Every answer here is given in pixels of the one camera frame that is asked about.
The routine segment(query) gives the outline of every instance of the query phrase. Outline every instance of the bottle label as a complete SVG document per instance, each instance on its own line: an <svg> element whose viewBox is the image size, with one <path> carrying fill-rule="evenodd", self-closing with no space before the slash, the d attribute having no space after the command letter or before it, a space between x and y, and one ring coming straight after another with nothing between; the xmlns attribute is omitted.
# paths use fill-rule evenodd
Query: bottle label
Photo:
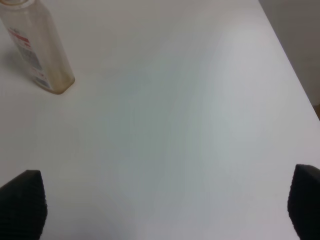
<svg viewBox="0 0 320 240"><path fill-rule="evenodd" d="M9 27L8 31L23 60L30 66L31 74L34 76L35 81L47 89L52 89L27 35L13 27Z"/></svg>

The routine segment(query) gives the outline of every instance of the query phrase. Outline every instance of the clear plastic bottle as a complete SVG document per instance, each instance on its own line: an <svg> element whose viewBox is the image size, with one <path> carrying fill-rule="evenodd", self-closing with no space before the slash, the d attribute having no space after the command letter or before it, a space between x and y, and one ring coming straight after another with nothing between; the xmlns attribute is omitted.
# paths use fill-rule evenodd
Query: clear plastic bottle
<svg viewBox="0 0 320 240"><path fill-rule="evenodd" d="M62 94L75 82L54 21L40 0L0 0L0 18L39 87Z"/></svg>

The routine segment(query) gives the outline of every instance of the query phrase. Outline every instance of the white tabletop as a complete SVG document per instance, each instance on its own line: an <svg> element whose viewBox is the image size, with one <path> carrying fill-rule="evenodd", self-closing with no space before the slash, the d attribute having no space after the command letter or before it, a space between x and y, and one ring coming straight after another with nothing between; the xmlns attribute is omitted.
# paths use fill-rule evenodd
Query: white tabletop
<svg viewBox="0 0 320 240"><path fill-rule="evenodd" d="M0 26L0 185L39 169L43 240L298 240L320 122L256 0L45 0L76 83L27 81Z"/></svg>

